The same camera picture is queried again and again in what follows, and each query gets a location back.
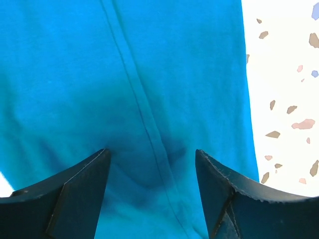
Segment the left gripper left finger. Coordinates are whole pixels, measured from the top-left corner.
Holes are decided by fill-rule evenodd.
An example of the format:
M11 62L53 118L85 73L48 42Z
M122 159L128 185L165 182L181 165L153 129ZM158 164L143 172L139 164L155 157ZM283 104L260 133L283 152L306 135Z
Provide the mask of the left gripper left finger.
M2 239L92 239L103 203L111 154L78 164L0 200Z

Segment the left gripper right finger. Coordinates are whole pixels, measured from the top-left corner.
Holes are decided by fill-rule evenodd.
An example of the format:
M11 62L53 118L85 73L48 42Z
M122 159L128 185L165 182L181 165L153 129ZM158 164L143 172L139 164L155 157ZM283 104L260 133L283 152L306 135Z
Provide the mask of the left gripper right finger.
M195 167L211 239L318 239L319 199L260 184L197 150Z

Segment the blue t-shirt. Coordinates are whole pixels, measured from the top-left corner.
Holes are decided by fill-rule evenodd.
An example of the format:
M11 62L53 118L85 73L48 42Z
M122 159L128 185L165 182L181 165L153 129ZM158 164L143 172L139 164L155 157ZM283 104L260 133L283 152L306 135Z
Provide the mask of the blue t-shirt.
M0 170L14 189L107 148L98 239L205 239L202 149L258 180L239 0L3 0Z

